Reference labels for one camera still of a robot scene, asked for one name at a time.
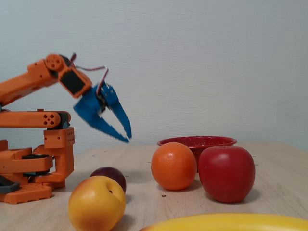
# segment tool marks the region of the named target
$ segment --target white wall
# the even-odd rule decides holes
[[[183,135],[283,141],[308,150],[308,1],[2,1],[0,80],[49,53],[110,68],[132,145]],[[101,72],[89,72],[94,83]],[[67,110],[75,151],[124,145],[88,127],[60,84],[7,108]],[[111,113],[108,122],[121,126]],[[43,142],[40,129],[2,128],[11,147]]]

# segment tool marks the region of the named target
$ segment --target orange robotic arm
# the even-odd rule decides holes
[[[26,73],[0,83],[2,107],[58,81],[74,98],[78,98],[92,86],[91,80],[61,55],[50,54],[46,59],[29,65],[27,69]]]

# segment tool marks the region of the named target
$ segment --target plum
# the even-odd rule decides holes
[[[90,175],[90,177],[93,176],[106,176],[115,180],[122,187],[124,193],[126,193],[126,180],[120,170],[114,167],[100,167]]]

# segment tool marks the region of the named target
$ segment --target red apple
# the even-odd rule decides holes
[[[106,176],[115,180],[119,185],[121,185],[124,193],[126,193],[126,180],[120,170],[114,167],[100,167],[90,175],[90,177],[93,176]]]
[[[201,153],[198,165],[203,188],[220,202],[242,201],[255,182],[254,160],[242,147],[207,148]]]

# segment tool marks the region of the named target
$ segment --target orange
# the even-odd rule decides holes
[[[181,143],[166,143],[152,157],[151,171],[155,181],[166,190],[187,188],[197,174],[192,151]]]

